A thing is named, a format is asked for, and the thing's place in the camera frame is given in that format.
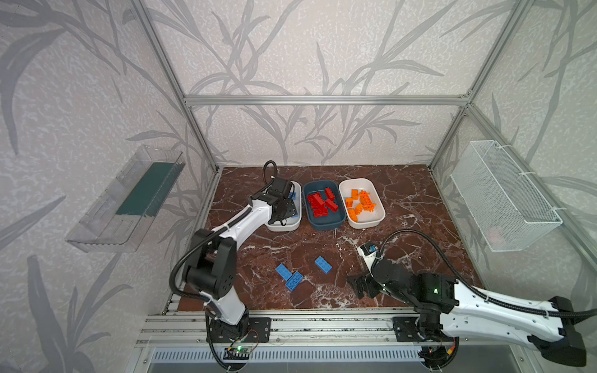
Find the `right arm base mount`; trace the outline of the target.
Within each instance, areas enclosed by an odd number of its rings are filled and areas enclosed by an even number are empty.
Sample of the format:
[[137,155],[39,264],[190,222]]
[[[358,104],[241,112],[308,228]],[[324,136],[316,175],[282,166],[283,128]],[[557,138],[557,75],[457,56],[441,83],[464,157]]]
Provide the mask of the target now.
[[397,342],[444,342],[450,339],[443,333],[437,315],[393,317],[392,327]]

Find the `red brick sloped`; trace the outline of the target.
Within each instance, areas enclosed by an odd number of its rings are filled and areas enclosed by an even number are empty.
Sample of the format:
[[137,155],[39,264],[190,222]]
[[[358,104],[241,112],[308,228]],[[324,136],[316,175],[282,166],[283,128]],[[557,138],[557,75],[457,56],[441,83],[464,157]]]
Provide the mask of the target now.
[[317,206],[318,206],[318,204],[317,204],[317,200],[315,199],[315,197],[314,197],[313,195],[308,195],[308,196],[307,196],[307,200],[308,200],[308,202],[309,202],[309,206],[310,206],[312,209],[315,209],[315,208],[317,208]]

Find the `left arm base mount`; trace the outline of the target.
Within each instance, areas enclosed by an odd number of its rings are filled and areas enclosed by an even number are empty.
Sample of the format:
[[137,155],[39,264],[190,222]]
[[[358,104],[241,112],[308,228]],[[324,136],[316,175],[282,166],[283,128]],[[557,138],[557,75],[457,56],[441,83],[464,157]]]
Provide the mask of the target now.
[[211,320],[208,332],[213,343],[267,343],[270,339],[272,319],[268,317],[243,317],[239,324],[229,325],[220,320]]

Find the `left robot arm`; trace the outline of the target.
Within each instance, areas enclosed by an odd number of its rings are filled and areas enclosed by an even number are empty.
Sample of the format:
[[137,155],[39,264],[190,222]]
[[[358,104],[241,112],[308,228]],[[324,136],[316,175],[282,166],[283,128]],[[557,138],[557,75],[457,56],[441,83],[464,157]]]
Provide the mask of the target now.
[[212,230],[197,230],[191,248],[170,272],[172,293],[202,301],[214,320],[230,326],[245,323],[248,310],[234,289],[237,251],[261,226],[285,223],[297,214],[294,192],[292,181],[272,177],[230,220]]

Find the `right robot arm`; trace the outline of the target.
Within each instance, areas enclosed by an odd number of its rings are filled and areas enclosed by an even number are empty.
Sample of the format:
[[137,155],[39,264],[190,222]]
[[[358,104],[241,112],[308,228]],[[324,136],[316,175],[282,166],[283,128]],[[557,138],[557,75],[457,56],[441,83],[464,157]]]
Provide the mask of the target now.
[[584,340],[569,318],[572,304],[562,297],[549,301],[526,301],[481,293],[444,274],[412,274],[398,264],[365,256],[366,273],[349,276],[348,284],[358,298],[388,295],[412,306],[417,318],[395,323],[399,337],[417,342],[457,341],[465,338],[499,340],[538,351],[553,363],[584,367]]

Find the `orange lego chassis plate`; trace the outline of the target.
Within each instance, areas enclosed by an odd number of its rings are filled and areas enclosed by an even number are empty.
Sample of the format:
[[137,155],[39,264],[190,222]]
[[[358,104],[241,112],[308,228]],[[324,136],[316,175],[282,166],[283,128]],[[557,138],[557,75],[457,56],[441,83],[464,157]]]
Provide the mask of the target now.
[[373,201],[370,197],[370,193],[367,193],[366,191],[360,191],[359,201],[360,201],[360,205],[363,210],[369,211],[369,212],[375,211],[376,204],[373,203]]

